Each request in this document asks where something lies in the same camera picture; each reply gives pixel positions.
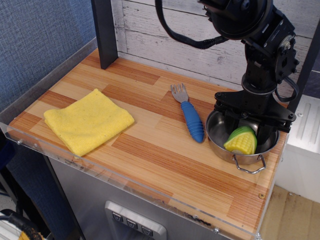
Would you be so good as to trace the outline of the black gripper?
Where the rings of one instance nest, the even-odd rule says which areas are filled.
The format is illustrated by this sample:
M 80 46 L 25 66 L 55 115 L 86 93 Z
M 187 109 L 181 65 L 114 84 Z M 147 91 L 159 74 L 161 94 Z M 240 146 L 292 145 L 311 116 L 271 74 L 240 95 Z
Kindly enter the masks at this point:
M 230 135 L 239 127 L 240 120 L 257 123 L 257 145 L 263 145 L 272 132 L 289 132 L 296 115 L 279 104 L 272 93 L 256 94 L 247 90 L 217 92 L 214 109 L 224 116 L 224 126 Z

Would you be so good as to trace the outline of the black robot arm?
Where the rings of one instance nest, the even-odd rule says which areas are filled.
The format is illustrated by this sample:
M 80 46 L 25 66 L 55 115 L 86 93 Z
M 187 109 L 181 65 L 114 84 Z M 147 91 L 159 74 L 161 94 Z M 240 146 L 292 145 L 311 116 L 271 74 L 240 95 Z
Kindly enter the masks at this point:
M 225 117 L 228 133 L 240 120 L 257 124 L 257 143 L 263 145 L 276 131 L 288 132 L 295 114 L 283 106 L 292 97 L 281 97 L 282 82 L 298 86 L 290 75 L 299 61 L 294 48 L 295 28 L 271 0 L 204 0 L 202 4 L 216 31 L 228 40 L 244 44 L 246 71 L 242 90 L 215 94 L 215 110 Z

